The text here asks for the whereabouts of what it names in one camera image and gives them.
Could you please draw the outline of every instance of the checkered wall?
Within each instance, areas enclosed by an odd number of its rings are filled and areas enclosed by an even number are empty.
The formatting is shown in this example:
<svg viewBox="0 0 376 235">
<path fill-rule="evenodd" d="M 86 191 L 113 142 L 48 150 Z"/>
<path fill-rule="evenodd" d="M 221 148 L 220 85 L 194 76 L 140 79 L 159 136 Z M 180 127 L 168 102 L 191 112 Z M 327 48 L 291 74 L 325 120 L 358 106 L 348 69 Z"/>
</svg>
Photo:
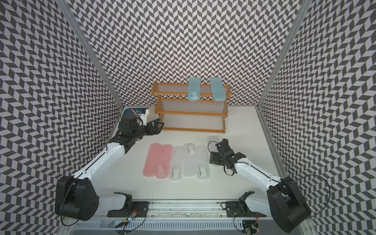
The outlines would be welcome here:
<svg viewBox="0 0 376 235">
<path fill-rule="evenodd" d="M 0 234 L 52 233 L 57 179 L 101 150 L 118 107 L 52 0 L 1 1 L 0 31 Z"/>
<path fill-rule="evenodd" d="M 288 173 L 328 179 L 320 234 L 376 234 L 376 1 L 313 2 L 262 111 Z M 301 188 L 313 211 L 328 189 Z"/>
<path fill-rule="evenodd" d="M 67 0 L 125 105 L 155 81 L 221 77 L 234 105 L 257 104 L 302 0 Z"/>
</svg>

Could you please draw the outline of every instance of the paper tag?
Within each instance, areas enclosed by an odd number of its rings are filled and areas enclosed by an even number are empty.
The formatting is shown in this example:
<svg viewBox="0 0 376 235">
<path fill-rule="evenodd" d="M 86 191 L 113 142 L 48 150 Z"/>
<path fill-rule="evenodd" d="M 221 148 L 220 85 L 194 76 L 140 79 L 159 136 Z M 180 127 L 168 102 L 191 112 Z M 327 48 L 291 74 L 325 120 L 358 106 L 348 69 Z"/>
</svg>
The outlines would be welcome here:
<svg viewBox="0 0 376 235">
<path fill-rule="evenodd" d="M 194 146 L 193 146 L 193 144 L 187 144 L 187 148 L 188 148 L 188 154 L 189 155 L 194 154 Z"/>
<path fill-rule="evenodd" d="M 163 165 L 162 164 L 159 164 L 158 165 L 158 175 L 163 175 L 164 173 L 164 168 L 163 168 Z"/>
<path fill-rule="evenodd" d="M 205 168 L 205 166 L 200 165 L 199 166 L 199 171 L 200 171 L 200 177 L 206 177 L 206 168 Z"/>
<path fill-rule="evenodd" d="M 172 168 L 171 179 L 179 179 L 179 167 Z"/>
</svg>

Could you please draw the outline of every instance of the wooden shoe rack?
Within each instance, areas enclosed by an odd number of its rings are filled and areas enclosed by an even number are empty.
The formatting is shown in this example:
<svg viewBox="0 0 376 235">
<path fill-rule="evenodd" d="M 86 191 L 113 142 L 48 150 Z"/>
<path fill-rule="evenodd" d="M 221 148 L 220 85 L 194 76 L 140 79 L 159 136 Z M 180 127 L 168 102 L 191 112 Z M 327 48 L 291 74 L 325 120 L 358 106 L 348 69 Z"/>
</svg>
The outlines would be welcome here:
<svg viewBox="0 0 376 235">
<path fill-rule="evenodd" d="M 224 89 L 227 98 L 224 102 L 215 102 L 214 100 L 189 101 L 188 99 L 167 99 L 161 97 L 162 95 L 187 96 L 188 84 L 154 83 L 152 95 L 157 95 L 158 97 L 155 113 L 159 114 L 161 122 L 163 122 L 165 115 L 192 115 L 192 119 L 193 115 L 208 116 L 213 117 L 215 119 L 213 121 L 218 120 L 218 118 L 222 121 L 221 129 L 168 127 L 168 123 L 165 121 L 164 130 L 225 133 L 225 118 L 228 116 L 227 101 L 231 97 L 231 87 L 224 86 Z M 213 96 L 210 85 L 201 85 L 200 91 L 201 96 Z"/>
</svg>

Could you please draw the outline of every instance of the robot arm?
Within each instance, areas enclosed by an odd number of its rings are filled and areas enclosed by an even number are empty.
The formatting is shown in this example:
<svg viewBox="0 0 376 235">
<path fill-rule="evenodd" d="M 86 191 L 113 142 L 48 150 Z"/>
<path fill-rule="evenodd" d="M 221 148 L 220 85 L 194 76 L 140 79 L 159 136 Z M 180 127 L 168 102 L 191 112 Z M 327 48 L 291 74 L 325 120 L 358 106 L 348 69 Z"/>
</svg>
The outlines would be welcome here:
<svg viewBox="0 0 376 235">
<path fill-rule="evenodd" d="M 267 196 L 265 200 L 265 195 L 260 196 L 252 191 L 245 193 L 244 201 L 249 212 L 271 216 L 285 232 L 291 232 L 311 214 L 297 183 L 290 177 L 281 179 L 256 166 L 242 153 L 234 153 L 227 139 L 215 146 L 218 153 L 217 156 L 216 153 L 211 153 L 211 162 L 220 162 L 234 173 L 246 177 Z"/>
<path fill-rule="evenodd" d="M 56 184 L 55 213 L 87 221 L 95 213 L 123 209 L 127 196 L 121 193 L 97 195 L 95 187 L 106 171 L 145 135 L 159 134 L 163 123 L 139 126 L 135 115 L 121 119 L 121 128 L 93 160 L 72 176 L 61 177 Z"/>
</svg>

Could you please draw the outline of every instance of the metal bracket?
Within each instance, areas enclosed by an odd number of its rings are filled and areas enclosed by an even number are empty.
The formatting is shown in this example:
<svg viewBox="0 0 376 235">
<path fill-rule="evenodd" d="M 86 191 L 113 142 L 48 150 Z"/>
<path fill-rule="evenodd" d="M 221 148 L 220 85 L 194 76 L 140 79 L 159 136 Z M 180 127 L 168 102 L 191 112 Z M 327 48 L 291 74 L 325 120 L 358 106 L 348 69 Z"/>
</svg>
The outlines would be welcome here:
<svg viewBox="0 0 376 235">
<path fill-rule="evenodd" d="M 137 218 L 145 218 L 146 212 L 149 209 L 149 202 L 134 202 L 131 212 L 137 209 L 141 214 L 137 215 Z M 114 210 L 109 211 L 107 213 L 107 217 L 114 218 L 114 217 L 127 217 L 129 216 L 130 212 L 127 209 L 120 209 L 120 210 Z"/>
<path fill-rule="evenodd" d="M 227 217 L 229 218 L 234 218 L 235 216 L 237 217 L 257 217 L 255 212 L 251 212 L 248 215 L 243 215 L 240 210 L 239 202 L 225 202 L 226 204 L 226 213 Z M 259 217 L 266 217 L 266 215 L 258 213 Z"/>
</svg>

